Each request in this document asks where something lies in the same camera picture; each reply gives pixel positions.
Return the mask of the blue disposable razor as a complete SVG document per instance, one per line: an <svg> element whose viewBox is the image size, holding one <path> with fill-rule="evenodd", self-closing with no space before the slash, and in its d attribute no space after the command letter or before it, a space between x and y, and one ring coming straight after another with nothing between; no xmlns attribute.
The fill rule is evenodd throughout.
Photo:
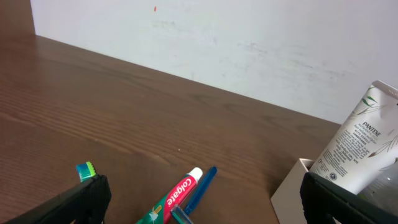
<svg viewBox="0 0 398 224"><path fill-rule="evenodd" d="M218 169L215 166L208 170L203 180L198 185L196 191L193 193L193 196L186 204L185 208L175 205L173 209L171 209L170 214L178 224L193 224L189 215L197 208L204 194L208 190L209 185L217 174L217 171Z"/></svg>

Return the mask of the red Colgate toothpaste tube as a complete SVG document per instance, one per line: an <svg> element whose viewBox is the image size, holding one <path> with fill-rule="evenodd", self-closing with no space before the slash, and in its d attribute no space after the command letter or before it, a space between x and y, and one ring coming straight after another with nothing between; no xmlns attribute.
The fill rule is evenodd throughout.
<svg viewBox="0 0 398 224"><path fill-rule="evenodd" d="M160 199L136 224L166 224L171 219L172 209L195 190L203 171L199 167L193 168L178 182L162 199Z"/></svg>

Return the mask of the white box with pink interior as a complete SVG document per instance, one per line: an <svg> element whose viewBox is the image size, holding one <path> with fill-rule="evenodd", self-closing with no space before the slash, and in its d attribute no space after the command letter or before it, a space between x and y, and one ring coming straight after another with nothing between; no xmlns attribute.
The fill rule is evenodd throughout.
<svg viewBox="0 0 398 224"><path fill-rule="evenodd" d="M280 224L307 224L300 187L305 173L313 163L313 160L300 158L271 197L271 204Z"/></svg>

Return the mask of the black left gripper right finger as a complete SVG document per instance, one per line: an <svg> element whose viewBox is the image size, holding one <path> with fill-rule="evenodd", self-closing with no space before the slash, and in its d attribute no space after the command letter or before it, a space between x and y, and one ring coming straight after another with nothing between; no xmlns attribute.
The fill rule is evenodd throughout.
<svg viewBox="0 0 398 224"><path fill-rule="evenodd" d="M397 224L397 216L313 172L305 173L300 197L308 224Z"/></svg>

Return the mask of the green and blue toothbrush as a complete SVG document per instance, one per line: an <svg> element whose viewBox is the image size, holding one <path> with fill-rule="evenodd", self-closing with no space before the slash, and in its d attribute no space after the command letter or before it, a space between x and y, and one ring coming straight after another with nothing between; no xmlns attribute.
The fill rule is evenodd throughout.
<svg viewBox="0 0 398 224"><path fill-rule="evenodd" d="M84 182L96 175L94 165L90 161L76 165L76 171L78 172L80 182Z"/></svg>

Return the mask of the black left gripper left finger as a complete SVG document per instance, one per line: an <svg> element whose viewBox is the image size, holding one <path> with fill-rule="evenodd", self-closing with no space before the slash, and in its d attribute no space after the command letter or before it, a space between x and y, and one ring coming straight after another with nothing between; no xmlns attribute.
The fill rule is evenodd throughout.
<svg viewBox="0 0 398 224"><path fill-rule="evenodd" d="M97 174L5 224L102 224L110 201L108 179Z"/></svg>

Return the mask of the white Pantene bamboo tube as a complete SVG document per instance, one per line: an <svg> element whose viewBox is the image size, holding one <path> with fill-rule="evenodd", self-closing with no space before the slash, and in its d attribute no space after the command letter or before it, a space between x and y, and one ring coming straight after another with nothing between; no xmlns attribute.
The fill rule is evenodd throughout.
<svg viewBox="0 0 398 224"><path fill-rule="evenodd" d="M358 194L397 164L397 89L376 80L310 172Z"/></svg>

